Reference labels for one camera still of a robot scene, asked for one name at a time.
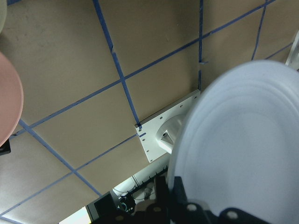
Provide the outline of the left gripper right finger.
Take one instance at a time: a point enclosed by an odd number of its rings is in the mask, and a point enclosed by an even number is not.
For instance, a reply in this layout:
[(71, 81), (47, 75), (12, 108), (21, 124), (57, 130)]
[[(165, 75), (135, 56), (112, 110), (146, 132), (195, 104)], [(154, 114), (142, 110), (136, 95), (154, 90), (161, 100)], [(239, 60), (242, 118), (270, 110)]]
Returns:
[(180, 176), (174, 177), (172, 195), (176, 206), (182, 206), (188, 202), (183, 181)]

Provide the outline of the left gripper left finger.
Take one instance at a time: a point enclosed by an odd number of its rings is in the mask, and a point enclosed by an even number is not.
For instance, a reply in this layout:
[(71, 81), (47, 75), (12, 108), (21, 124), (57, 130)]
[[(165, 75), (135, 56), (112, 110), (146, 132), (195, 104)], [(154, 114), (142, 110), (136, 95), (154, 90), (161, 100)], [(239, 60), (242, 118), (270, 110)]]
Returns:
[(165, 176), (157, 176), (155, 178), (155, 192), (157, 203), (161, 205), (167, 205), (169, 189), (166, 184)]

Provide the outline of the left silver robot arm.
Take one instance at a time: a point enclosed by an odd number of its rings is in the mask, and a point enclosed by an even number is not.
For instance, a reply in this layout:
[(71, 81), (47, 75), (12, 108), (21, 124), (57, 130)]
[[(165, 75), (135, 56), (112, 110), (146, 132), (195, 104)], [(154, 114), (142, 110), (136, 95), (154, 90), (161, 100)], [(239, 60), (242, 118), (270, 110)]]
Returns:
[[(166, 120), (155, 135), (156, 142), (158, 146), (165, 150), (167, 153), (172, 154), (176, 139), (179, 136), (179, 130), (182, 127), (185, 115), (180, 114)], [(174, 156), (171, 157), (169, 166), (170, 166), (170, 174), (167, 180), (168, 188), (169, 188), (169, 201), (170, 205), (174, 205), (177, 203), (176, 195), (173, 192), (175, 187), (175, 161)]]

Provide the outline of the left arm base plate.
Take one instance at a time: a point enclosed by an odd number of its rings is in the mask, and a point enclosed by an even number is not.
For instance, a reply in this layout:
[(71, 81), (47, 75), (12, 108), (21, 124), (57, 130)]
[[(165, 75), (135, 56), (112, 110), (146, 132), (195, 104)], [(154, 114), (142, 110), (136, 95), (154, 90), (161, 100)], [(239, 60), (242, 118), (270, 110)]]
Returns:
[(140, 122), (140, 125), (135, 125), (141, 145), (150, 163), (165, 153), (172, 153), (184, 118), (200, 94), (200, 90), (195, 90), (147, 117)]

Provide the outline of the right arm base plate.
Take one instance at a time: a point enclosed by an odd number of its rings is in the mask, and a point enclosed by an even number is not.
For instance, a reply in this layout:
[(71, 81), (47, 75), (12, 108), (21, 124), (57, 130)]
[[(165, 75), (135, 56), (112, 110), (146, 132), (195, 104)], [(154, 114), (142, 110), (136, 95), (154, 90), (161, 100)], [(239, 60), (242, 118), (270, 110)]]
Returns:
[(299, 31), (296, 33), (285, 65), (299, 71)]

